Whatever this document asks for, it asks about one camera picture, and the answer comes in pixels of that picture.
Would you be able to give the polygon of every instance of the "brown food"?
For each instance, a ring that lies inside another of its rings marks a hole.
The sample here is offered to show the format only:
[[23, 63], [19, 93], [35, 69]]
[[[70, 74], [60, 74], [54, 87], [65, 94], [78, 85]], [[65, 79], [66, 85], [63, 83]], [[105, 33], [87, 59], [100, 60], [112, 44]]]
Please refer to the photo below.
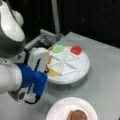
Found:
[[86, 114], [81, 110], [71, 111], [67, 120], [87, 120]]

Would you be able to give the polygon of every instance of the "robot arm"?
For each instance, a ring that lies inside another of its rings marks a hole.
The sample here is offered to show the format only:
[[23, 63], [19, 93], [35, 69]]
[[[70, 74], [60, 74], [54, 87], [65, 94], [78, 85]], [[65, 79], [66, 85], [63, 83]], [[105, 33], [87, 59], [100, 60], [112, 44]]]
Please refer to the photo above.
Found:
[[[25, 35], [20, 27], [22, 24], [22, 16], [15, 11], [12, 13], [9, 5], [0, 0], [0, 57], [2, 59], [9, 59], [24, 51]], [[19, 64], [14, 61], [14, 64], [0, 64], [0, 93], [9, 92], [17, 101], [40, 97], [47, 82], [44, 71], [49, 51], [36, 48], [26, 54], [24, 57], [28, 56], [27, 64], [24, 64], [24, 61]]]
[[0, 57], [11, 58], [25, 47], [25, 35], [6, 2], [0, 0]]

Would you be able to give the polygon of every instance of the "green block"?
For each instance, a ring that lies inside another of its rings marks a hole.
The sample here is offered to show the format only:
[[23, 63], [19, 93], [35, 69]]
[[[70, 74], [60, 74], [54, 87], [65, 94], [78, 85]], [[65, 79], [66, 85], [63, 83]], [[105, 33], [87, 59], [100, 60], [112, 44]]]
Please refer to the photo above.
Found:
[[55, 54], [64, 52], [64, 46], [63, 45], [55, 45], [52, 49], [52, 52]]

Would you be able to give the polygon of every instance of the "white table surface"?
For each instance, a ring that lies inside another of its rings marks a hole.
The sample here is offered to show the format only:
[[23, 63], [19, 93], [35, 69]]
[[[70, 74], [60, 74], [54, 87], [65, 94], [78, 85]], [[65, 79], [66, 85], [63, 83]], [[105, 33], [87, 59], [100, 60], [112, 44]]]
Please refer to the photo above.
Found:
[[120, 49], [69, 33], [59, 44], [80, 45], [88, 55], [91, 68], [88, 80], [76, 90], [60, 92], [46, 87], [36, 105], [17, 103], [7, 93], [0, 95], [0, 120], [45, 120], [50, 107], [65, 97], [79, 97], [96, 110], [99, 120], [120, 117]]

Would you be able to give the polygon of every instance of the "cable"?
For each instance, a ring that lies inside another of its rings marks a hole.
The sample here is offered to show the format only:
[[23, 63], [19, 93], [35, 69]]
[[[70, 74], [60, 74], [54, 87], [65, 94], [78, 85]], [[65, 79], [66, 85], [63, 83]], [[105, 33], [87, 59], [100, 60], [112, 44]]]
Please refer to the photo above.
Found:
[[31, 103], [31, 102], [28, 102], [28, 101], [25, 101], [27, 104], [30, 104], [30, 105], [34, 105], [36, 103], [38, 103], [38, 101], [40, 100], [41, 96], [37, 96], [35, 97], [35, 102]]

